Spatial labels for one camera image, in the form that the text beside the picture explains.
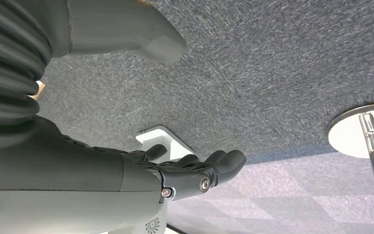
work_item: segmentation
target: screw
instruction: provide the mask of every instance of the screw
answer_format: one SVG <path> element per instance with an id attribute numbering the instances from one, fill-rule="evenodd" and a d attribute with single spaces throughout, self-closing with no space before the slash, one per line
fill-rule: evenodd
<path id="1" fill-rule="evenodd" d="M 161 196 L 163 197 L 170 197 L 171 194 L 172 194 L 172 191 L 169 188 L 163 188 L 163 190 L 161 190 Z"/>
<path id="2" fill-rule="evenodd" d="M 210 188 L 210 179 L 208 177 L 203 177 L 200 181 L 200 191 L 205 193 Z"/>

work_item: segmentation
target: fan logo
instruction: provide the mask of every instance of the fan logo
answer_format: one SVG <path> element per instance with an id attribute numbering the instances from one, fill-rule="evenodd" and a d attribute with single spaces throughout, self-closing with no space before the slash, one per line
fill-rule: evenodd
<path id="1" fill-rule="evenodd" d="M 146 224 L 146 231 L 148 234 L 156 234 L 159 227 L 160 221 L 155 217 Z"/>

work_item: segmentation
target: black ribbed hose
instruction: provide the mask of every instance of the black ribbed hose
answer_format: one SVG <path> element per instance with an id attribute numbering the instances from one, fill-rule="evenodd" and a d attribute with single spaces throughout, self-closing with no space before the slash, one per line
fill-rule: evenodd
<path id="1" fill-rule="evenodd" d="M 38 24 L 16 1 L 0 0 L 0 125 L 27 121 L 39 111 L 28 95 L 52 57 L 51 47 Z"/>

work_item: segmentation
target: gray carpet ceiling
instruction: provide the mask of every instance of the gray carpet ceiling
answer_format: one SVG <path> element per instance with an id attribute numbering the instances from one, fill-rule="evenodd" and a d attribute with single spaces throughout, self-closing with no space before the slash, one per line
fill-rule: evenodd
<path id="1" fill-rule="evenodd" d="M 53 59 L 40 115 L 90 145 L 139 148 L 167 126 L 200 157 L 330 152 L 338 114 L 374 103 L 374 0 L 157 0 L 188 43 L 162 66 L 129 52 Z"/>

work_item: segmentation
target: black robotic finger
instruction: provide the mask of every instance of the black robotic finger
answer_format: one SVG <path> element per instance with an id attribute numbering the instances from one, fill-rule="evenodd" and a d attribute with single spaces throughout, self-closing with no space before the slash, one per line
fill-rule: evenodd
<path id="1" fill-rule="evenodd" d="M 156 160 L 159 157 L 165 155 L 167 153 L 167 149 L 164 145 L 157 144 L 152 146 L 146 151 L 146 158 L 147 161 Z"/>
<path id="2" fill-rule="evenodd" d="M 186 155 L 182 157 L 179 161 L 175 162 L 173 166 L 179 168 L 187 168 L 190 164 L 197 162 L 200 162 L 200 160 L 196 155 Z"/>
<path id="3" fill-rule="evenodd" d="M 223 150 L 218 150 L 214 153 L 212 153 L 210 155 L 210 157 L 208 157 L 204 163 L 208 163 L 208 164 L 216 164 L 218 163 L 220 160 L 223 159 L 223 157 L 226 155 L 226 152 L 224 152 Z"/>
<path id="4" fill-rule="evenodd" d="M 219 182 L 224 183 L 234 178 L 246 163 L 246 156 L 239 150 L 227 153 L 216 165 L 219 171 Z"/>

